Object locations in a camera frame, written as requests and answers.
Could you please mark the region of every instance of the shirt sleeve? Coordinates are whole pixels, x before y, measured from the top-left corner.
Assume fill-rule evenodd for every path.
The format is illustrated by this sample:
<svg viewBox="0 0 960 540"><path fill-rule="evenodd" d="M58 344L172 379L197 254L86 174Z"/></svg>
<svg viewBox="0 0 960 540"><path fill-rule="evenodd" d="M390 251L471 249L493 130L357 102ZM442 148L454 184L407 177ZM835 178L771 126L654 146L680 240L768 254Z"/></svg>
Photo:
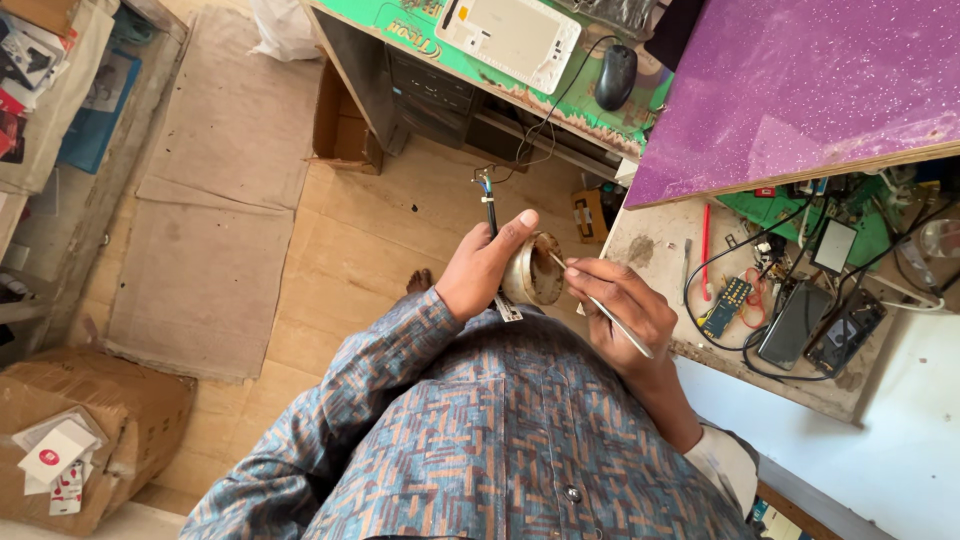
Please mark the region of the shirt sleeve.
<svg viewBox="0 0 960 540"><path fill-rule="evenodd" d="M704 436L684 457L747 518L756 495L758 456L753 447L731 433L704 426Z"/></svg>
<svg viewBox="0 0 960 540"><path fill-rule="evenodd" d="M180 538L300 538L387 405L463 328L431 287L347 338L323 382L213 484Z"/></svg>

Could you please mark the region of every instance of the bare foot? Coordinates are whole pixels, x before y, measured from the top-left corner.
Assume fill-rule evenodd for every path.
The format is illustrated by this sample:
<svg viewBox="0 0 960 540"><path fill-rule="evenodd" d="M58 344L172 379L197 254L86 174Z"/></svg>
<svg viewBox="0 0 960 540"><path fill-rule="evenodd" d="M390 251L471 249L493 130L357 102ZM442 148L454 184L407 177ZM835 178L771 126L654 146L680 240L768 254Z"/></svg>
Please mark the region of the bare foot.
<svg viewBox="0 0 960 540"><path fill-rule="evenodd" d="M433 278L430 276L430 269L424 268L414 272L407 282L407 294L414 292L426 292L433 284Z"/></svg>

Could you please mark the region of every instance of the white wall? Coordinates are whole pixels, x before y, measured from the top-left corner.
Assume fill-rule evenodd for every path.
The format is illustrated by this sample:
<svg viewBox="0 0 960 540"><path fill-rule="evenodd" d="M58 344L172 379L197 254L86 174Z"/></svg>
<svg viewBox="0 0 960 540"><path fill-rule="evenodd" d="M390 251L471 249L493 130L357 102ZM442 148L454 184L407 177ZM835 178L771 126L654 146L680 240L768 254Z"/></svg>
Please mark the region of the white wall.
<svg viewBox="0 0 960 540"><path fill-rule="evenodd" d="M677 366L701 416L864 519L900 540L960 538L960 316L899 314L884 355L862 429L686 358Z"/></svg>

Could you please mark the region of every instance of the screwdriver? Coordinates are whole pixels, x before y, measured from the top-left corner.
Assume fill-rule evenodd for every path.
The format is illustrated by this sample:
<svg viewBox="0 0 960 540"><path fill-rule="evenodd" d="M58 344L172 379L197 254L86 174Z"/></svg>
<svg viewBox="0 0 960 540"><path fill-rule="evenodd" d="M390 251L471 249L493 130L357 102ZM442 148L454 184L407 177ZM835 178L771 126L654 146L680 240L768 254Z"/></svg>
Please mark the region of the screwdriver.
<svg viewBox="0 0 960 540"><path fill-rule="evenodd" d="M559 257L557 257L557 254L550 252L550 257L556 260L557 264L560 264L560 267L563 268L563 270L566 270L566 265L562 260L560 260ZM603 314L607 315L607 317L609 317L610 320L612 320L613 323L618 328L620 328L624 334L627 335L627 339L629 339L634 345L636 345L636 347L640 350L641 353L643 353L644 356L648 358L654 357L654 352L651 351L650 348L647 347L645 343L643 343L643 340L641 340L640 337L636 335L636 332L630 330L630 327L628 327L627 324L620 319L620 317L617 317L609 309L607 309L603 304L600 304L599 300L593 298L590 295L587 295L587 298L590 298L594 304L597 304L597 307L599 307L600 310L603 311Z"/></svg>

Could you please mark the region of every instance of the phone screen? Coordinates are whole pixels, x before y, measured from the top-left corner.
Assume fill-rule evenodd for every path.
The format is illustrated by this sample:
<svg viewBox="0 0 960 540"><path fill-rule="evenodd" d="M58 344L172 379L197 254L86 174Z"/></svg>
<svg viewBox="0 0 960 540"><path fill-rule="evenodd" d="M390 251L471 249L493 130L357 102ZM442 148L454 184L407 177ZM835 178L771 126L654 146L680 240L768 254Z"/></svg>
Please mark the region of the phone screen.
<svg viewBox="0 0 960 540"><path fill-rule="evenodd" d="M763 338L757 355L780 369L793 369L830 300L825 290L810 282L800 282L790 293L773 328Z"/></svg>

